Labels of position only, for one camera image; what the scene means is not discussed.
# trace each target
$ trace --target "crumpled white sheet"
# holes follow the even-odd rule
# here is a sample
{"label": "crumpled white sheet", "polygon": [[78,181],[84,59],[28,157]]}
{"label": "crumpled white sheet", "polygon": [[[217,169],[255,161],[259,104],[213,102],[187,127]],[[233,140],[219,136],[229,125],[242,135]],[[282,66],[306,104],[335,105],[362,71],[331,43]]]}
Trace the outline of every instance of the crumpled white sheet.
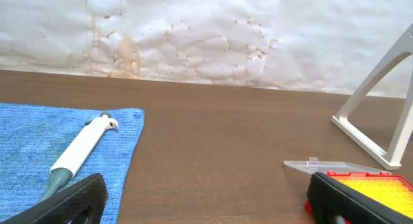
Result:
{"label": "crumpled white sheet", "polygon": [[[413,0],[0,0],[0,68],[351,94]],[[412,60],[372,95],[403,97]]]}

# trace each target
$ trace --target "black object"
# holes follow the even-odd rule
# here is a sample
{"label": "black object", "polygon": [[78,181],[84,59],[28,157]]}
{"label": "black object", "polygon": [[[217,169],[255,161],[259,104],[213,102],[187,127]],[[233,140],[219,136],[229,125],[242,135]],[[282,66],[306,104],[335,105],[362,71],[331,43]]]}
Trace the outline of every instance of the black object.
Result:
{"label": "black object", "polygon": [[413,224],[413,219],[320,172],[311,176],[307,198],[317,224],[340,223],[340,216],[351,224]]}
{"label": "black object", "polygon": [[1,224],[100,223],[107,200],[103,176],[95,173]]}

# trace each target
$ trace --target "transparent lid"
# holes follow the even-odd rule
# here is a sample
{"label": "transparent lid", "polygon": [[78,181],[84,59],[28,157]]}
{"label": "transparent lid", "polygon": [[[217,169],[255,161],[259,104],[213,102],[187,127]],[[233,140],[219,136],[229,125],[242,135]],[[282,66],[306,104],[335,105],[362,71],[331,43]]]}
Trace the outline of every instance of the transparent lid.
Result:
{"label": "transparent lid", "polygon": [[310,175],[316,172],[327,173],[331,170],[335,171],[338,174],[349,172],[367,172],[371,174],[379,174],[380,172],[384,172],[384,170],[361,166],[354,163],[318,161],[317,157],[310,157],[310,160],[308,161],[284,161],[284,164]]}

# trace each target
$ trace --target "white plastic frame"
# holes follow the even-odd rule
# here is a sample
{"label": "white plastic frame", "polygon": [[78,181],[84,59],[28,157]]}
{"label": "white plastic frame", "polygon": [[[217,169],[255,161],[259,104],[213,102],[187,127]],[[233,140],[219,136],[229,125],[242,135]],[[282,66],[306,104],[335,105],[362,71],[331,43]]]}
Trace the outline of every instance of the white plastic frame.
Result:
{"label": "white plastic frame", "polygon": [[413,54],[413,24],[394,43],[373,71],[331,119],[344,133],[388,170],[398,169],[401,166],[400,160],[413,130],[413,74],[410,78],[405,105],[387,152],[349,123],[347,117],[380,79],[411,54]]}

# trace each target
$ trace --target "blue cloth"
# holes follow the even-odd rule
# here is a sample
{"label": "blue cloth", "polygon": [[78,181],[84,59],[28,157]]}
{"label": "blue cloth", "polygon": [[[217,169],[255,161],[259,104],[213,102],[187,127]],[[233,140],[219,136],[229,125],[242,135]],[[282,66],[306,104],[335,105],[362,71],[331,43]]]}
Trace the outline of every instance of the blue cloth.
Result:
{"label": "blue cloth", "polygon": [[[109,199],[101,223],[116,223],[123,185],[144,123],[137,108],[109,110],[119,130],[107,130],[75,178],[105,180]],[[46,190],[49,169],[102,111],[0,103],[0,221],[32,207]]]}

